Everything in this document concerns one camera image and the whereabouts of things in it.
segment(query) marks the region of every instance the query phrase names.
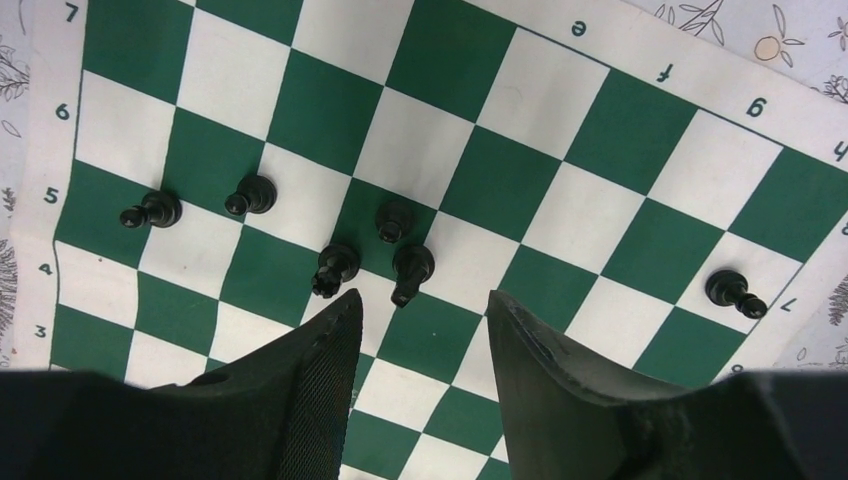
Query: printed number 6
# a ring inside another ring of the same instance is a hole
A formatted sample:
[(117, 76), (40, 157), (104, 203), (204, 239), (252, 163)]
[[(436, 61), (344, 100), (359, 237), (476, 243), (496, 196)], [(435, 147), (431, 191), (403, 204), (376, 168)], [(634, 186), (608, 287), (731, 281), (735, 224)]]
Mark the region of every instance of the printed number 6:
[(67, 107), (67, 103), (63, 103), (59, 105), (59, 108), (56, 109), (56, 116), (59, 117), (60, 120), (67, 120), (71, 118), (71, 114), (68, 113), (65, 107)]
[(59, 193), (59, 190), (56, 190), (53, 187), (47, 187), (47, 193), (44, 194), (44, 201), (47, 203), (56, 203), (59, 201), (59, 197), (56, 194)]

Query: printed number 5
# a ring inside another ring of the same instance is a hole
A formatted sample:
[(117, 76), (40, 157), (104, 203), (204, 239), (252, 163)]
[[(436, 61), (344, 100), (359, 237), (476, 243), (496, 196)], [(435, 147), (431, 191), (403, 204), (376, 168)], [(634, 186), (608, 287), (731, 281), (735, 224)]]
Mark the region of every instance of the printed number 5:
[(56, 203), (59, 201), (59, 197), (56, 194), (59, 193), (59, 190), (56, 190), (53, 187), (47, 187), (47, 193), (44, 194), (44, 201), (47, 203)]

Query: chessboard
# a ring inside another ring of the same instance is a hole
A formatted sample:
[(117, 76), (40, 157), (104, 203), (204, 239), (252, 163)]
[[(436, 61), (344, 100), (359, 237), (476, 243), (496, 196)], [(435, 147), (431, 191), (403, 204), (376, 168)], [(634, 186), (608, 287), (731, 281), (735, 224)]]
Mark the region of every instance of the chessboard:
[[(341, 478), (502, 479), (490, 290), (694, 388), (769, 366), (844, 274), (848, 110), (633, 7), (194, 3), (36, 7), (20, 368), (186, 383), (326, 306), (342, 244), (365, 331)], [(255, 174), (276, 201), (232, 215)], [(179, 220), (125, 228), (153, 191)], [(397, 308), (409, 245), (435, 269)], [(708, 299), (722, 269), (763, 318)]]

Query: printed number 7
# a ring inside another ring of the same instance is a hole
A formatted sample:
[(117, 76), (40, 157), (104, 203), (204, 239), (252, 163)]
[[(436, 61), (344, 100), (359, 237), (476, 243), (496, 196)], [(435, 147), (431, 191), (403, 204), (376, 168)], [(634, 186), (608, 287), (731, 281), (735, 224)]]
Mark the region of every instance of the printed number 7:
[(65, 2), (65, 5), (71, 9), (71, 14), (68, 15), (68, 22), (72, 21), (79, 11), (79, 7), (70, 2)]

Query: chess piece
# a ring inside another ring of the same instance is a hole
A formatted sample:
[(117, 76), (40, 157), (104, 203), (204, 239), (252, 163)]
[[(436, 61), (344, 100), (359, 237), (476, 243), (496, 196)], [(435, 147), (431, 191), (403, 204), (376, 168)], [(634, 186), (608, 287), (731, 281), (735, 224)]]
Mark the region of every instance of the chess piece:
[(339, 293), (342, 283), (359, 272), (359, 254), (347, 245), (331, 243), (318, 255), (318, 271), (312, 277), (312, 293), (330, 298)]
[(141, 205), (134, 205), (121, 212), (121, 225), (127, 228), (139, 228), (150, 224), (154, 227), (168, 228), (179, 221), (182, 215), (180, 200), (167, 192), (150, 192), (141, 199)]
[(265, 213), (277, 201), (277, 188), (271, 180), (260, 175), (248, 175), (241, 179), (233, 193), (224, 202), (230, 215), (242, 216), (247, 212)]
[(397, 273), (392, 303), (403, 308), (418, 294), (421, 284), (433, 276), (436, 261), (430, 249), (423, 245), (401, 248), (392, 259), (392, 268)]
[(412, 209), (403, 202), (392, 200), (380, 205), (375, 219), (380, 240), (397, 243), (412, 230), (413, 218)]
[(719, 270), (710, 275), (706, 285), (707, 297), (720, 306), (734, 305), (748, 318), (759, 320), (766, 315), (766, 303), (748, 293), (748, 280), (733, 270)]

